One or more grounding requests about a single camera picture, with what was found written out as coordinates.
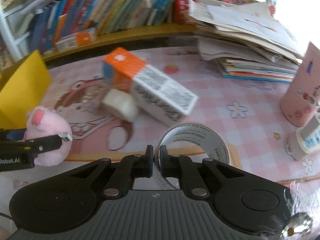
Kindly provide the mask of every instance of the white logo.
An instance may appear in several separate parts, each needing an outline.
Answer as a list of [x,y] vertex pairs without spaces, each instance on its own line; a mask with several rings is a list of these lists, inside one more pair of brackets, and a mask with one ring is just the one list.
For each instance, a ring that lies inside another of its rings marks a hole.
[[152,194],[154,198],[159,198],[161,195],[159,193]]
[[115,59],[118,60],[118,61],[124,61],[125,60],[125,56],[117,55],[117,56],[115,56]]

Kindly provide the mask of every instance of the pink plush toy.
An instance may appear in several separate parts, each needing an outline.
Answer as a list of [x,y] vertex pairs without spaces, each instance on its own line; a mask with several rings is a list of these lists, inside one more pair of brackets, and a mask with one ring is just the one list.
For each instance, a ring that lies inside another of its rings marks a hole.
[[[24,134],[24,141],[34,138],[68,132],[72,136],[69,123],[61,116],[43,106],[37,106],[27,121],[27,131]],[[68,156],[72,141],[62,141],[60,149],[41,153],[35,159],[35,164],[41,166],[54,166],[62,163]]]

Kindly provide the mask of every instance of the pink box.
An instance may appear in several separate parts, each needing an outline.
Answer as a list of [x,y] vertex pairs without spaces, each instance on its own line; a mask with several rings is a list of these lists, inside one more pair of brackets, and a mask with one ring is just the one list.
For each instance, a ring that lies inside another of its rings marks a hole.
[[303,62],[280,107],[290,123],[306,125],[320,107],[320,50],[309,43]]

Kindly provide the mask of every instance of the cable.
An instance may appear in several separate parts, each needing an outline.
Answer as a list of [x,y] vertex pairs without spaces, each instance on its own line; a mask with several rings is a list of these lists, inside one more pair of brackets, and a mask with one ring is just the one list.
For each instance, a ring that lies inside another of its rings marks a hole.
[[2,212],[0,212],[0,216],[1,216],[1,217],[5,217],[5,218],[9,218],[9,219],[11,219],[11,220],[13,221],[13,218],[12,218],[12,217],[10,217],[9,215],[4,214],[4,213],[2,213]]

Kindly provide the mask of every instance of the yellow folder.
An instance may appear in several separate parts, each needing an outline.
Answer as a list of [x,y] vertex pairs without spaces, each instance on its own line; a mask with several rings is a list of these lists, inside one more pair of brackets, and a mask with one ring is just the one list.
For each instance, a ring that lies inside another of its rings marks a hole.
[[27,112],[39,105],[50,85],[47,67],[35,50],[1,74],[0,128],[25,128]]

